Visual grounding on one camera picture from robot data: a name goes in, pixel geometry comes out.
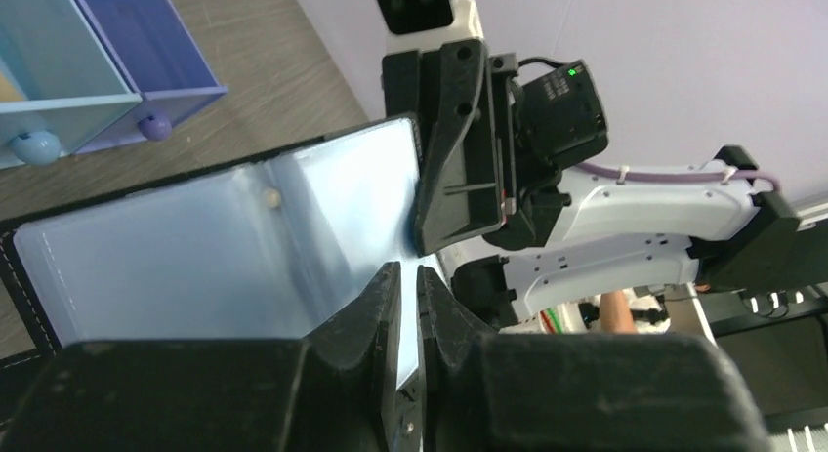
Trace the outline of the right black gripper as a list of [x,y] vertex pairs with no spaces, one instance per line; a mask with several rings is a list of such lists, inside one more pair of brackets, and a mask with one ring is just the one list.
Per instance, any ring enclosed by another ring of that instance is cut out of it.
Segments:
[[505,250],[546,246],[561,209],[559,170],[518,132],[517,60],[479,39],[383,59],[386,114],[416,122],[420,254],[481,236]]

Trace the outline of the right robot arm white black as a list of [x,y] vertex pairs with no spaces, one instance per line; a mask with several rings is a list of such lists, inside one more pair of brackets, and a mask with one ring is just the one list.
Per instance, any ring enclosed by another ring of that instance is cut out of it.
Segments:
[[481,237],[498,254],[463,262],[454,298],[504,332],[597,326],[599,295],[642,287],[664,326],[664,293],[737,295],[779,317],[827,282],[827,221],[798,214],[740,146],[697,166],[602,167],[607,122],[582,61],[521,61],[469,38],[383,58],[387,114],[417,122],[423,254]]

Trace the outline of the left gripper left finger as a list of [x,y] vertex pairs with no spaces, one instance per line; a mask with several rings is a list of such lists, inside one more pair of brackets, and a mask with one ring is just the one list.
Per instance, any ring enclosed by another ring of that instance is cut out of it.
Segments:
[[24,396],[5,451],[392,451],[399,263],[300,339],[79,343]]

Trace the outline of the tan grey striped credit card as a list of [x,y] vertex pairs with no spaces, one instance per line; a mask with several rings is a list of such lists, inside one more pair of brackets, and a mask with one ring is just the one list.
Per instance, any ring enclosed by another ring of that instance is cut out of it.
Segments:
[[27,97],[10,74],[0,73],[0,103],[25,102]]

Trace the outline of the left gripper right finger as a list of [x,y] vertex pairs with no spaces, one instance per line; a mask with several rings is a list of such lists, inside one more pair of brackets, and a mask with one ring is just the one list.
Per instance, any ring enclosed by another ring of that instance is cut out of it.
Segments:
[[500,334],[417,275],[428,451],[767,451],[732,361],[692,335]]

